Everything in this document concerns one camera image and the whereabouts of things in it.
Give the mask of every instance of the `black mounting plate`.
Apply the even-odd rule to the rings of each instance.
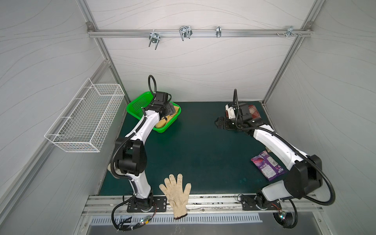
[[[127,212],[154,212],[155,206],[153,206],[149,211],[142,211],[139,208],[136,207],[136,205],[133,202],[134,199],[132,199],[127,207]],[[166,206],[167,206],[167,198],[165,196],[154,196],[153,197],[153,204],[156,204],[157,212],[166,212]]]
[[[272,202],[270,202],[270,206],[267,207],[266,209],[260,209],[257,205],[256,205],[256,201],[254,200],[254,197],[256,195],[240,195],[240,201],[242,202],[241,203],[241,208],[242,210],[244,211],[273,211],[273,210],[277,210],[277,208],[275,206],[272,205],[272,203],[276,206],[278,206],[280,209],[281,209],[281,204],[279,203],[279,200],[274,200]]]

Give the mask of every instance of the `work glove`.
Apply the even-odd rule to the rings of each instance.
[[[159,188],[166,195],[170,206],[174,210],[174,219],[178,220],[187,215],[187,209],[185,206],[188,203],[189,193],[191,192],[191,184],[186,184],[183,192],[183,175],[177,175],[177,183],[173,174],[170,174],[168,177],[169,179],[165,178],[166,186],[160,184]]]

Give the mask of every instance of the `dark green mat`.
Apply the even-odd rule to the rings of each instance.
[[[218,130],[215,126],[217,117],[225,115],[227,102],[177,104],[182,109],[178,119],[164,133],[152,131],[146,140],[145,172],[154,194],[163,194],[158,186],[164,178],[179,173],[183,174],[184,185],[192,184],[191,194],[255,193],[269,184],[251,161],[265,150],[265,146],[244,132]],[[249,104],[255,105],[261,118],[267,120],[260,102]],[[136,118],[127,115],[120,136],[128,134],[137,122]],[[124,194],[132,194],[129,181],[115,179],[107,172],[99,195]]]

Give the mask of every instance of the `brown glove hem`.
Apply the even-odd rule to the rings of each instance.
[[[187,214],[185,214],[185,215],[179,216],[179,217],[177,217],[177,218],[174,218],[174,220],[178,220],[178,219],[181,219],[181,218],[183,218],[183,217],[186,217],[187,215],[188,215],[188,213],[187,213]]]

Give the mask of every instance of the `white label on package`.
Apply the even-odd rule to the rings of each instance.
[[[268,161],[270,162],[270,164],[272,164],[274,167],[275,167],[276,165],[278,165],[278,163],[277,163],[276,161],[274,161],[274,159],[273,159],[272,157],[268,157],[267,159],[268,159]]]
[[[266,178],[271,178],[276,175],[276,172],[269,165],[261,169],[261,171],[266,176]]]

